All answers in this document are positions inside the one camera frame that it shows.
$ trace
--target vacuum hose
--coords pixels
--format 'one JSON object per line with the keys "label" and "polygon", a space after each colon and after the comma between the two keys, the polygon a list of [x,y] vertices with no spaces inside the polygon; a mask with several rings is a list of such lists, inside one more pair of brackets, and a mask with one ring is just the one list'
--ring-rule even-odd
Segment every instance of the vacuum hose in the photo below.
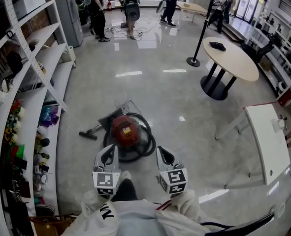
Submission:
{"label": "vacuum hose", "polygon": [[[146,121],[146,119],[142,115],[137,114],[137,113],[126,113],[126,116],[133,116],[134,118],[137,118],[144,123],[145,127],[141,125],[141,129],[147,134],[147,143],[144,146],[143,150],[140,150],[138,147],[134,146],[130,152],[135,151],[137,153],[136,157],[130,158],[130,159],[119,158],[119,162],[121,162],[121,163],[135,162],[136,160],[140,159],[141,157],[151,155],[155,151],[155,148],[156,148],[156,142],[155,142],[155,139],[152,135],[151,127],[148,124],[148,122]],[[108,146],[107,141],[108,141],[109,134],[110,134],[110,130],[106,131],[106,134],[105,134],[104,140],[103,140],[104,148]]]}

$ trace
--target tile floor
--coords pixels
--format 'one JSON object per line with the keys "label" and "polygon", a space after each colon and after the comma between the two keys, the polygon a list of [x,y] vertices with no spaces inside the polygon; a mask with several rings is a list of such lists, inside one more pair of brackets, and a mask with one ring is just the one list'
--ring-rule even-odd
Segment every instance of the tile floor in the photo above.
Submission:
{"label": "tile floor", "polygon": [[[138,41],[127,39],[124,32],[107,33],[113,37],[110,42],[98,43],[87,36],[75,49],[77,68],[65,93],[68,111],[61,116],[58,138],[60,213],[80,212],[84,193],[93,188],[94,159],[102,148],[104,131],[97,133],[97,141],[80,137],[78,132],[96,126],[97,119],[115,110],[115,101],[130,99],[150,122],[157,145],[178,152],[188,170],[190,186],[209,216],[236,225],[268,214],[272,206],[279,207],[289,197],[290,175],[280,175],[270,186],[223,190],[228,182],[248,181],[248,172],[260,168],[259,156],[250,130],[214,139],[216,130],[233,120],[242,107],[275,100],[268,83],[261,75],[255,83],[237,80],[226,100],[211,99],[200,86],[200,79],[212,65],[203,48],[198,53],[199,68],[186,63],[194,54],[204,18],[196,17],[194,23],[184,19],[181,31],[177,31],[158,23],[158,17],[154,9],[141,9],[135,29],[147,33]],[[123,19],[118,10],[107,12],[106,27],[118,31]],[[209,27],[205,37],[224,37],[214,29]],[[181,72],[164,72],[173,69]],[[225,74],[223,82],[229,80]],[[275,105],[278,112],[291,114]],[[168,199],[155,178],[154,154],[121,167],[131,172],[138,198],[158,203]],[[280,219],[252,235],[283,236],[290,226],[291,198]]]}

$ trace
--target red vacuum cleaner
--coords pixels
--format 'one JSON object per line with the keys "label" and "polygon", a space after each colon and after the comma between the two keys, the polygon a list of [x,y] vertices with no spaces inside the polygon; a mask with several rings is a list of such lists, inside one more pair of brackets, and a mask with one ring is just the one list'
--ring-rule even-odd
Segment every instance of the red vacuum cleaner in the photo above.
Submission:
{"label": "red vacuum cleaner", "polygon": [[134,162],[154,152],[156,142],[150,125],[142,115],[123,114],[122,109],[119,108],[98,121],[106,130],[104,148],[110,144],[117,145],[120,162]]}

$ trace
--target black pole stand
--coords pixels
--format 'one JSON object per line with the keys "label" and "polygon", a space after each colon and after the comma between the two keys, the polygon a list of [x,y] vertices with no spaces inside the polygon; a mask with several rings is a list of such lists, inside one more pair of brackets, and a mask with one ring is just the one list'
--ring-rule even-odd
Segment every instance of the black pole stand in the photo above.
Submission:
{"label": "black pole stand", "polygon": [[203,29],[202,29],[202,33],[201,33],[201,36],[200,36],[200,39],[199,39],[198,46],[197,46],[196,51],[194,53],[194,56],[187,58],[187,63],[189,65],[191,65],[191,66],[194,66],[194,67],[200,66],[200,61],[198,61],[196,59],[196,56],[198,55],[198,52],[199,52],[199,49],[200,49],[200,46],[201,46],[201,43],[202,43],[202,40],[203,40],[203,36],[204,36],[205,30],[206,30],[206,28],[208,26],[208,23],[209,23],[209,19],[210,19],[210,14],[211,14],[211,11],[212,11],[213,2],[214,2],[214,0],[210,0],[208,12],[206,14],[206,18],[205,18],[204,25],[203,25]]}

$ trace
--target shelving unit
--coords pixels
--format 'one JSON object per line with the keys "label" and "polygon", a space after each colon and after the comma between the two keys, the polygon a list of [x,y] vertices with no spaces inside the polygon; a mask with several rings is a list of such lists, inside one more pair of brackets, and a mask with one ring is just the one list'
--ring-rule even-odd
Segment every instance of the shelving unit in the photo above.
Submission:
{"label": "shelving unit", "polygon": [[[58,95],[60,95],[61,97],[63,97],[65,94],[67,79],[70,75],[71,69],[72,62],[59,64],[56,67],[54,75],[52,76],[52,79],[55,82],[53,88],[57,91]],[[45,102],[50,101],[54,101],[54,98],[51,95],[45,100]]]}
{"label": "shelving unit", "polygon": [[[64,49],[66,47],[66,44],[60,44],[57,46],[53,46],[50,48],[47,48],[43,51],[40,51],[37,56],[36,60],[46,68],[46,78],[50,81],[55,69],[56,64],[58,63]],[[41,83],[41,80],[39,77],[34,73],[34,71],[29,70],[26,74],[26,76],[23,79],[22,86],[32,86],[35,84]]]}
{"label": "shelving unit", "polygon": [[[30,216],[35,216],[34,201],[33,201],[33,186],[32,186],[32,164],[33,164],[33,148],[35,142],[35,135],[37,130],[37,125],[39,121],[39,116],[41,112],[42,105],[44,104],[44,99],[47,94],[50,95],[59,105],[59,116],[62,110],[66,111],[67,107],[63,101],[65,88],[68,82],[68,78],[72,69],[72,66],[75,67],[73,61],[71,61],[71,55],[69,48],[66,45],[66,38],[61,27],[59,14],[55,4],[55,0],[46,2],[39,8],[32,11],[30,14],[26,15],[24,18],[17,20],[15,13],[13,13],[13,3],[12,0],[0,0],[0,6],[4,4],[5,10],[7,12],[8,20],[11,24],[9,30],[14,33],[13,40],[16,40],[20,45],[20,50],[18,53],[22,58],[26,58],[25,63],[23,64],[22,70],[16,74],[13,78],[13,89],[7,95],[5,102],[0,104],[0,154],[1,146],[3,140],[4,128],[6,125],[6,120],[9,115],[11,105],[15,98],[21,100],[22,106],[25,108],[25,115],[21,119],[22,127],[17,133],[18,141],[25,145],[24,149],[24,159],[27,161],[27,169],[24,172],[24,177],[30,184],[31,198],[28,200],[28,212]],[[21,26],[30,20],[37,13],[41,12],[44,9],[49,9],[54,11],[57,18],[56,22],[53,24],[44,27],[38,31],[33,32],[27,39],[24,38],[21,30]],[[44,43],[48,38],[57,32],[59,36],[62,36],[63,42],[59,43],[56,46],[45,49],[41,51]],[[28,47],[28,42],[33,39],[38,39],[39,43],[36,45],[33,51]],[[0,49],[8,41],[8,37],[5,35],[0,41]],[[62,53],[68,53],[69,60],[60,60]],[[46,74],[43,74],[37,61],[41,62],[46,68]],[[26,91],[24,93],[19,93],[19,88],[22,88],[24,83],[30,83],[30,74],[36,74],[36,81],[41,83],[41,87],[33,90]],[[0,85],[4,77],[8,75],[8,71],[0,76]],[[55,87],[52,87],[50,84],[50,79],[57,80],[55,82]],[[56,145],[57,145],[57,134],[59,130],[59,122],[55,126],[50,126],[48,128],[48,138],[50,139],[50,145],[47,147],[48,152],[50,153],[49,160],[49,170],[50,177],[48,178],[48,189],[45,191],[44,199],[47,204],[52,205],[56,209],[56,215],[58,215],[58,206],[57,206],[57,194],[55,187],[55,154],[56,154]],[[35,228],[32,224],[34,234],[36,235]],[[10,236],[10,232],[7,228],[7,224],[4,218],[1,194],[0,194],[0,236]]]}
{"label": "shelving unit", "polygon": [[[254,42],[256,45],[258,45],[260,48],[264,47],[264,44],[262,44],[261,42],[259,42],[255,38],[251,38],[251,41]],[[271,53],[267,53],[266,56],[267,56],[268,59],[270,59],[270,61],[273,63],[273,65],[275,66],[277,71],[280,73],[280,75],[283,78],[284,82],[287,85],[290,85],[291,84],[290,77],[284,71],[283,67],[279,64],[279,62],[276,60],[276,58]]]}
{"label": "shelving unit", "polygon": [[[61,116],[61,107],[59,107],[58,116]],[[58,130],[59,130],[60,119],[57,124],[50,126],[48,128],[48,136],[50,139],[50,144],[46,147],[47,153],[50,155],[49,159],[49,173],[48,181],[46,185],[46,191],[44,193],[43,199],[45,203],[53,206],[55,208],[55,215],[59,215],[58,202],[57,202],[57,189],[56,189],[56,148],[57,148],[57,139],[58,139]]]}
{"label": "shelving unit", "polygon": [[[270,12],[273,16],[275,16],[278,20],[280,20],[281,22],[283,22],[283,24],[290,28],[291,30],[291,26],[288,25],[286,22],[284,22],[284,20],[282,19],[281,16],[277,15],[277,13],[271,11]],[[282,38],[282,42],[284,44],[286,44],[286,46],[291,49],[291,43],[289,43],[289,41],[286,39],[285,36],[283,36],[279,31],[277,31],[270,23],[266,22],[264,19],[261,20],[260,22],[262,25],[268,25],[269,26],[269,32],[271,33],[276,33],[278,34],[281,38]],[[260,35],[260,37],[262,37],[266,43],[268,43],[269,41],[269,38],[259,29],[255,28],[253,29],[253,33],[251,35],[251,37],[247,40],[247,41],[251,41],[253,42],[254,44],[256,44],[258,47],[262,48],[263,46],[265,46],[265,44],[263,44],[262,42],[260,42],[256,36],[257,35]],[[280,48],[278,48],[277,46],[274,47],[274,50],[278,53],[279,57],[284,60],[284,65],[281,65],[279,62],[278,62],[278,59],[272,54],[273,53],[273,50],[269,53],[266,54],[267,58],[272,62],[273,64],[273,67],[275,69],[275,71],[277,72],[277,74],[280,75],[280,78],[278,78],[278,76],[276,77],[274,75],[275,72],[267,72],[265,71],[260,65],[259,65],[259,68],[263,70],[263,72],[265,73],[267,79],[269,80],[270,84],[276,89],[276,85],[278,84],[278,82],[280,82],[280,79],[286,84],[286,89],[278,95],[277,97],[277,100],[282,97],[282,95],[289,89],[291,89],[291,75],[289,76],[285,70],[284,70],[284,66],[287,65],[287,67],[291,70],[291,63],[289,62],[289,60],[287,59],[287,57],[285,56],[285,54],[282,52],[282,50],[280,50]]]}
{"label": "shelving unit", "polygon": [[39,116],[46,96],[47,88],[37,88],[17,95],[22,106],[25,108],[25,114],[20,120],[22,127],[17,133],[18,144],[24,144],[24,159],[27,161],[27,169],[24,172],[25,179],[29,182],[31,198],[29,200],[28,214],[29,216],[36,216],[36,211],[33,202],[33,186],[32,186],[32,162],[33,162],[33,148],[35,144],[35,137],[37,133],[37,126]]}

